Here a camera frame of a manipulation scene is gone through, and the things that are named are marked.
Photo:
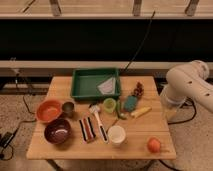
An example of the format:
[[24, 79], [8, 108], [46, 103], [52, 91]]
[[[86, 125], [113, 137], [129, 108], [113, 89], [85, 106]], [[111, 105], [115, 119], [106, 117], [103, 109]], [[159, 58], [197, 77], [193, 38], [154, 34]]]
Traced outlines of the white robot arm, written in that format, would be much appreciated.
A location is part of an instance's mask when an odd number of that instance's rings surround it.
[[167, 72], [167, 84], [160, 93], [160, 99], [168, 121], [176, 115], [187, 98], [213, 113], [213, 85], [206, 81], [209, 74], [208, 65], [200, 60], [177, 65]]

